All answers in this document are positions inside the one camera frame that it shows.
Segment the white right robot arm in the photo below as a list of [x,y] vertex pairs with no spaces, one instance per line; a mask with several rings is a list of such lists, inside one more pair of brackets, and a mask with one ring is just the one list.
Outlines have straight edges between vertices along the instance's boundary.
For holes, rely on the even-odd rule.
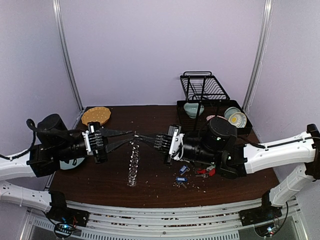
[[294,171],[261,198],[261,206],[241,211],[242,217],[254,214],[266,221],[310,182],[320,178],[320,132],[315,124],[293,137],[267,142],[236,144],[237,128],[215,116],[205,122],[197,135],[181,133],[136,134],[135,137],[168,155],[172,160],[214,165],[224,178],[236,179],[258,171],[296,164]]

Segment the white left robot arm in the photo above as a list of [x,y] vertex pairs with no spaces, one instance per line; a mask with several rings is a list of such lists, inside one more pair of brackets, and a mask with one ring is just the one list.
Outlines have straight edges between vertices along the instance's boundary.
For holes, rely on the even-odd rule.
[[104,163],[108,153],[127,143],[126,140],[109,143],[111,137],[128,135],[128,131],[104,128],[99,122],[90,122],[88,130],[67,129],[59,114],[53,113],[41,122],[26,121],[32,131],[30,147],[20,153],[0,157],[0,198],[4,201],[53,213],[61,222],[72,218],[65,195],[59,191],[39,191],[10,186],[7,180],[21,177],[44,177],[54,174],[63,164],[74,168],[87,157]]

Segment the metal disc with key rings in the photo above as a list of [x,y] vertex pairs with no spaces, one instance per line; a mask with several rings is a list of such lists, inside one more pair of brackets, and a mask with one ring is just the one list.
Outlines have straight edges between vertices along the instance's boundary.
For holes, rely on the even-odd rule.
[[129,187],[135,187],[137,184],[138,167],[140,161],[140,145],[138,140],[138,134],[133,134],[133,140],[130,142],[132,145],[131,156],[129,160],[127,185]]

